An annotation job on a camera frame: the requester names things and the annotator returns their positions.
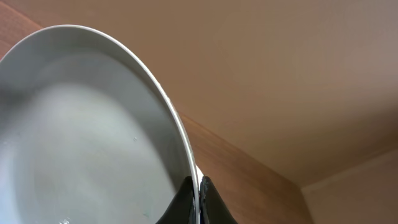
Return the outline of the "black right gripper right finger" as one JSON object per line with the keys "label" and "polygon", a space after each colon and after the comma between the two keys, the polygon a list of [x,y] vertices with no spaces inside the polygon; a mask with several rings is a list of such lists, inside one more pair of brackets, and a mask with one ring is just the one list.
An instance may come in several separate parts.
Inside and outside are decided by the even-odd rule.
{"label": "black right gripper right finger", "polygon": [[200,184],[200,209],[201,224],[238,224],[207,176],[202,178]]}

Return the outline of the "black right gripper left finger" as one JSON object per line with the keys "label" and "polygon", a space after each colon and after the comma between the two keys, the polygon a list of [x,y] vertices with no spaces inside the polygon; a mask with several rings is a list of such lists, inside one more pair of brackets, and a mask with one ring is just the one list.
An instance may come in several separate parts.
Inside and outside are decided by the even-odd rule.
{"label": "black right gripper left finger", "polygon": [[184,178],[165,213],[156,224],[194,224],[195,206],[192,177]]}

